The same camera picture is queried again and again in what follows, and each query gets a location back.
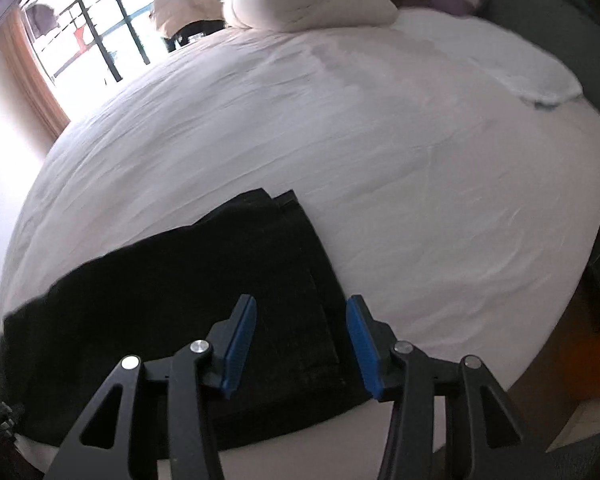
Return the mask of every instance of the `triangular cutout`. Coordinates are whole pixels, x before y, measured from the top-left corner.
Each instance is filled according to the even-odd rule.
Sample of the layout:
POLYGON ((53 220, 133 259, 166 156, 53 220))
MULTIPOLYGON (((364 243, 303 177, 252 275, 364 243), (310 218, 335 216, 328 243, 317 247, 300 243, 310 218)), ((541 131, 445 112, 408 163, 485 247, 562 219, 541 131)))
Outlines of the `triangular cutout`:
POLYGON ((516 446, 520 444, 520 436, 509 420, 507 413, 487 386, 480 388, 484 425, 487 433, 487 444, 491 449, 516 446))
POLYGON ((114 386, 80 436, 84 446, 111 449, 116 440, 122 386, 114 386))

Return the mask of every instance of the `gray headboard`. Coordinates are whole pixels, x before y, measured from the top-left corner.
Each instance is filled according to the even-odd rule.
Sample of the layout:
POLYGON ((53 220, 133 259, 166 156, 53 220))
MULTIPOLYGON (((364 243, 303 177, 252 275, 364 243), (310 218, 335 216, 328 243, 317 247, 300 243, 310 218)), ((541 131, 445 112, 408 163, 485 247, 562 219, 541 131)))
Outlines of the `gray headboard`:
POLYGON ((600 26, 584 0, 489 0, 480 15, 554 54, 600 110, 600 26))

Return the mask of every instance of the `blue gripper pad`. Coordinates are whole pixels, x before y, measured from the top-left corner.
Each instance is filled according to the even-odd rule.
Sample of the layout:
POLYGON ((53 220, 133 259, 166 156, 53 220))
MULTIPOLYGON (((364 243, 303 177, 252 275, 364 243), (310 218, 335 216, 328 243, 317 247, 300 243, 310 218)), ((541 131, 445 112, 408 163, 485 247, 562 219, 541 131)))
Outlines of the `blue gripper pad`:
POLYGON ((244 362, 247 360, 249 346, 251 345, 253 332, 256 328, 256 300, 251 296, 243 296, 240 300, 246 301, 246 306, 242 310, 242 315, 235 327, 233 337, 229 342, 228 349, 224 356, 224 370, 222 373, 220 390, 225 399, 229 399, 238 389, 244 362))
POLYGON ((382 356, 370 331, 375 323, 362 296, 352 296, 347 301, 347 330, 353 345, 362 380, 366 390, 376 400, 384 393, 382 381, 382 356))

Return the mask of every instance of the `window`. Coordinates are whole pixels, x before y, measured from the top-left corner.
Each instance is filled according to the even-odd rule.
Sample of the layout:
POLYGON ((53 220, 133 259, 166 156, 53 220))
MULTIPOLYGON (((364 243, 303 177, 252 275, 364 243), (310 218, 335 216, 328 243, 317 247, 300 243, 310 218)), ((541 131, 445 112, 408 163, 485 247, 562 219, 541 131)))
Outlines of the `window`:
POLYGON ((71 117, 106 100, 116 83, 168 55, 149 21, 154 0, 23 0, 30 38, 71 117))

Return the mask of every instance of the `mattress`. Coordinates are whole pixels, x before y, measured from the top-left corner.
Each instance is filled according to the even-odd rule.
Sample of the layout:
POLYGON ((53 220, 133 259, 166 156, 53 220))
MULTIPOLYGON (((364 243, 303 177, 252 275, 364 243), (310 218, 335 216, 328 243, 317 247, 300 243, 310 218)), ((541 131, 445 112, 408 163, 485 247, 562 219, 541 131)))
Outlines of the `mattress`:
MULTIPOLYGON (((257 187, 295 190, 345 294, 399 338, 478 354, 508 388, 596 237, 600 114, 583 98, 533 108, 400 30, 219 32, 62 134, 16 224, 0 317, 257 187)), ((368 403, 230 450, 226 476, 374 478, 389 414, 368 403)), ((439 418, 436 446, 443 431, 439 418)))

